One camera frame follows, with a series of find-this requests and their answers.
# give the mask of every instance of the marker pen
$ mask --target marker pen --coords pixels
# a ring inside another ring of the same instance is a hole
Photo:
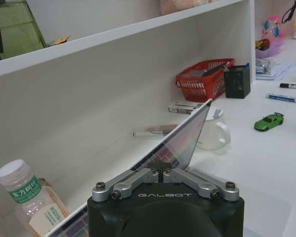
[[[266,97],[269,98],[269,99],[283,100],[283,101],[287,101],[287,102],[296,103],[296,97],[292,97],[292,96],[276,95],[276,94],[270,93],[270,94],[267,94]]]
[[[280,88],[296,89],[296,84],[281,83]]]

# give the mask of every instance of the metal linkage arm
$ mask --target metal linkage arm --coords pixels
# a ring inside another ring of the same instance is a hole
[[[125,172],[121,173],[115,178],[112,178],[106,183],[97,183],[96,186],[92,189],[92,199],[96,202],[106,201],[111,196],[114,185],[129,178],[130,176],[134,175],[134,173],[135,172],[132,170],[126,170]]]
[[[219,198],[219,190],[215,184],[206,182],[181,169],[169,169],[163,173],[164,183],[184,183],[197,191],[203,198]]]
[[[220,180],[217,180],[208,174],[205,174],[198,170],[191,170],[189,171],[190,174],[204,180],[207,182],[211,182],[215,184],[218,187],[218,190],[220,192],[220,195],[223,199],[227,201],[238,201],[239,200],[239,189],[236,187],[235,183],[233,182],[222,182]]]
[[[123,199],[132,195],[132,191],[142,183],[158,182],[158,172],[154,169],[144,168],[130,178],[114,185],[112,198]]]

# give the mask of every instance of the small box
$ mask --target small box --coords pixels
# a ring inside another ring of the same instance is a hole
[[[234,66],[224,73],[226,98],[244,99],[250,93],[250,66]]]
[[[203,103],[176,101],[171,104],[168,109],[169,112],[190,115],[193,110],[201,107]]]

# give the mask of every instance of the shelf board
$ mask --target shelf board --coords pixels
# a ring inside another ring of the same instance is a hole
[[[243,0],[220,0],[0,61],[0,76]]]

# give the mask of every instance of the bottle cap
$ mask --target bottle cap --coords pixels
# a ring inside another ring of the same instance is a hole
[[[0,169],[0,183],[3,186],[13,185],[24,179],[30,167],[22,159],[11,161]]]

